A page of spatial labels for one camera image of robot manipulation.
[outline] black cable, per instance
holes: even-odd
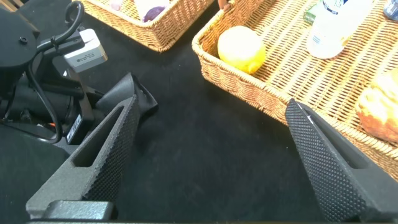
[[[52,119],[52,121],[54,122],[54,125],[55,125],[55,135],[51,139],[46,139],[46,138],[43,138],[42,136],[36,135],[36,134],[34,134],[32,132],[25,131],[23,129],[20,129],[20,128],[17,128],[17,127],[14,127],[14,126],[7,125],[6,122],[4,122],[3,124],[5,124],[6,126],[8,126],[10,128],[17,129],[18,131],[22,131],[23,133],[28,134],[29,136],[36,137],[37,139],[39,139],[39,140],[41,140],[43,142],[47,142],[47,143],[50,143],[50,144],[55,144],[55,143],[61,141],[62,133],[63,133],[62,125],[59,122],[59,119],[57,117],[57,113],[55,112],[53,106],[51,105],[51,102],[46,97],[43,89],[40,87],[40,84],[38,83],[38,81],[35,79],[35,77],[33,75],[32,64],[30,64],[28,66],[28,69],[26,71],[26,77],[27,77],[28,81],[32,84],[33,89],[37,92],[39,98],[42,100],[45,108],[47,109],[47,111],[50,114],[51,119]]]
[[[71,19],[70,14],[71,14],[72,10],[74,9],[74,7],[78,8],[78,12],[77,12],[76,19]],[[32,61],[30,62],[30,64],[28,65],[28,69],[26,71],[26,77],[28,78],[29,82],[32,84],[33,89],[37,92],[38,96],[42,100],[44,106],[46,107],[47,111],[49,112],[49,114],[52,118],[52,121],[54,122],[55,135],[53,136],[53,138],[45,139],[42,136],[38,136],[34,133],[31,133],[31,132],[28,132],[28,131],[25,131],[25,130],[22,130],[22,129],[19,129],[19,128],[10,126],[10,125],[7,125],[7,126],[16,128],[26,134],[29,134],[31,136],[38,138],[39,140],[41,140],[43,142],[55,144],[61,140],[62,134],[63,134],[62,125],[59,122],[57,113],[55,112],[53,106],[51,105],[51,102],[46,97],[40,84],[34,77],[34,73],[32,70],[32,64],[33,64],[33,61],[34,61],[36,55],[38,55],[39,53],[44,52],[48,49],[51,49],[52,47],[56,47],[58,44],[61,44],[64,40],[68,39],[77,30],[77,28],[79,28],[79,25],[81,23],[81,20],[83,19],[84,13],[85,13],[85,8],[80,1],[71,2],[67,6],[66,11],[65,11],[65,21],[67,23],[73,22],[73,24],[63,34],[53,37],[50,41],[44,42],[43,44],[40,44],[39,46],[37,46],[36,54],[35,54],[34,58],[32,59]]]
[[[77,7],[77,9],[78,9],[77,16],[76,16],[76,19],[71,19],[70,13],[72,12],[72,10],[75,7]],[[39,46],[37,46],[37,52],[38,53],[44,52],[44,51],[54,47],[54,44],[60,44],[64,40],[68,39],[77,30],[77,28],[79,28],[81,20],[83,19],[84,13],[85,13],[85,7],[80,1],[73,1],[73,2],[69,3],[69,5],[67,6],[67,9],[65,11],[65,21],[66,22],[73,21],[73,24],[63,34],[53,37],[52,40],[49,40],[49,41],[44,42],[43,44],[40,44]]]

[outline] green object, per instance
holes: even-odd
[[[319,0],[309,10],[305,11],[304,16],[303,16],[304,21],[306,23],[312,25],[317,14],[319,13],[320,9],[322,9],[322,7],[323,7],[322,0]]]

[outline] purple object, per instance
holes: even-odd
[[[153,21],[164,9],[165,7],[163,6],[158,6],[150,9],[148,13],[144,16],[144,22]]]

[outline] screw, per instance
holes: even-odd
[[[20,37],[19,38],[19,42],[21,43],[21,44],[27,44],[27,39],[26,39],[26,37]]]

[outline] wicker basket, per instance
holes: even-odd
[[[79,0],[91,16],[115,28],[146,47],[164,52],[214,0],[171,0],[170,5],[151,22],[141,22],[133,0],[124,0],[120,11],[109,0]]]
[[[362,129],[354,106],[373,78],[398,66],[398,23],[376,0],[344,51],[329,60],[306,50],[310,26],[304,12],[318,0],[232,0],[193,40],[203,76],[220,88],[286,124],[291,98],[309,105],[398,181],[398,144],[380,141]],[[232,26],[260,35],[267,48],[263,66],[248,75],[218,58],[217,41]]]

